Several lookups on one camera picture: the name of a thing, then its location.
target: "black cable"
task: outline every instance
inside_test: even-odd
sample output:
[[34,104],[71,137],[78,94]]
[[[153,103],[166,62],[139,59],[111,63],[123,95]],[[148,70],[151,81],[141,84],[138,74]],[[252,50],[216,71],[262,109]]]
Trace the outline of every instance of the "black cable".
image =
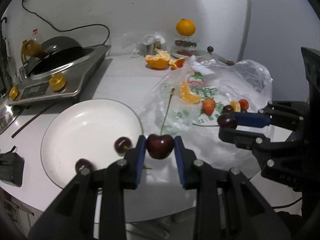
[[201,127],[218,127],[218,125],[201,125],[201,124],[197,124],[197,123],[193,123],[193,125],[201,126]]
[[284,206],[277,206],[277,207],[272,207],[273,209],[279,209],[279,208],[287,208],[287,207],[291,207],[293,206],[294,204],[298,203],[300,200],[302,200],[302,197],[297,199],[296,201],[292,202],[291,204],[287,204],[287,205],[284,205]]
[[102,26],[102,27],[105,27],[105,28],[108,30],[108,36],[107,36],[106,40],[105,40],[101,45],[104,45],[104,44],[107,42],[107,40],[109,39],[109,37],[110,37],[110,29],[109,29],[107,26],[103,25],[103,24],[89,24],[89,25],[79,26],[79,27],[76,27],[76,28],[73,28],[73,29],[70,29],[70,30],[59,30],[59,29],[57,29],[56,27],[54,27],[49,21],[47,21],[46,19],[42,18],[42,17],[41,17],[40,15],[38,15],[37,13],[32,12],[32,11],[29,11],[27,8],[25,8],[25,6],[23,5],[23,1],[24,1],[24,0],[22,0],[22,7],[23,7],[27,12],[32,13],[32,14],[38,16],[41,20],[45,21],[47,24],[49,24],[49,25],[50,25],[54,30],[56,30],[57,32],[64,33],[64,32],[70,32],[70,31],[73,31],[73,30],[76,30],[76,29],[81,29],[81,28],[90,27],[90,26]]
[[8,21],[7,17],[3,17],[2,20],[0,21],[0,39],[2,38],[2,23],[3,22],[7,23],[7,21]]

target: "power cord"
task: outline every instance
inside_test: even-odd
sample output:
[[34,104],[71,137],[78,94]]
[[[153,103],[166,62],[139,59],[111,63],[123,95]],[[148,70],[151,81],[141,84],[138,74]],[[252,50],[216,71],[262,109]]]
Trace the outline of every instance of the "power cord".
[[277,206],[277,207],[272,207],[273,209],[279,209],[279,208],[287,208],[287,207],[291,207],[293,206],[294,204],[298,203],[300,200],[302,200],[302,197],[297,199],[296,201],[290,203],[290,204],[287,204],[287,205],[283,205],[283,206]]
[[107,40],[109,39],[109,37],[110,37],[110,29],[109,29],[107,26],[103,25],[103,24],[89,24],[89,25],[79,26],[79,27],[76,27],[76,28],[73,28],[73,29],[70,29],[70,30],[59,30],[59,29],[57,29],[56,27],[54,27],[49,21],[47,21],[46,19],[42,18],[42,17],[41,17],[40,15],[38,15],[37,13],[32,12],[32,11],[29,11],[29,10],[23,5],[23,2],[24,2],[24,0],[22,0],[22,3],[21,3],[21,4],[22,4],[22,7],[23,7],[27,12],[38,16],[41,20],[43,20],[44,22],[46,22],[47,24],[49,24],[49,25],[50,25],[54,30],[56,30],[57,32],[64,33],[64,32],[70,32],[70,31],[74,31],[74,30],[76,30],[76,29],[81,29],[81,28],[90,27],[90,26],[102,26],[102,27],[105,27],[105,28],[108,30],[108,36],[107,36],[106,40],[105,40],[101,45],[104,45],[104,44],[107,42]]

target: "cherry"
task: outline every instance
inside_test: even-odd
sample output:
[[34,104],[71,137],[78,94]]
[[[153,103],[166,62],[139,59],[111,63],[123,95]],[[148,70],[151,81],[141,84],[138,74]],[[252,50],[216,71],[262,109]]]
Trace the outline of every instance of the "cherry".
[[220,115],[217,118],[217,123],[220,126],[220,128],[237,128],[238,122],[236,118],[229,113],[225,113]]
[[150,134],[147,139],[147,150],[154,159],[162,160],[170,155],[174,147],[174,139],[169,134]]
[[89,162],[86,159],[79,159],[76,162],[76,166],[75,166],[76,173],[79,173],[84,168],[89,169],[90,172],[93,172],[95,170],[95,168],[94,168],[94,166],[93,166],[93,164],[91,162]]
[[120,137],[115,141],[114,147],[117,153],[123,154],[132,147],[132,142],[128,137]]
[[175,41],[174,42],[177,46],[181,46],[182,45],[182,41]]
[[222,113],[225,114],[225,113],[230,113],[230,112],[233,112],[233,107],[231,105],[226,105],[222,108]]

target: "cherry stem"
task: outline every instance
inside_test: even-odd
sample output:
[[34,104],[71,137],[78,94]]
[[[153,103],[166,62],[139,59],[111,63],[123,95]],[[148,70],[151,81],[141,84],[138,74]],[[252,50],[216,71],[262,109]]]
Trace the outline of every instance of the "cherry stem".
[[170,106],[170,103],[171,103],[172,96],[174,94],[174,90],[175,90],[175,88],[172,88],[171,91],[170,91],[170,97],[169,97],[169,102],[168,102],[168,106],[167,106],[167,112],[165,113],[165,116],[164,116],[164,119],[163,119],[162,127],[161,127],[161,130],[160,130],[160,135],[162,134],[162,130],[163,130],[163,127],[164,127],[165,119],[167,118],[167,115],[168,115],[168,112],[169,112],[169,106]]

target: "orange peel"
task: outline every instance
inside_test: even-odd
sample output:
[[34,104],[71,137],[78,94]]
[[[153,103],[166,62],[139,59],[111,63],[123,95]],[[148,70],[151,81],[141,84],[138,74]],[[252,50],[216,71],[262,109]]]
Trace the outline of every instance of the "orange peel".
[[167,67],[170,61],[170,55],[167,51],[155,49],[156,55],[147,55],[145,57],[146,62],[151,68],[164,69]]

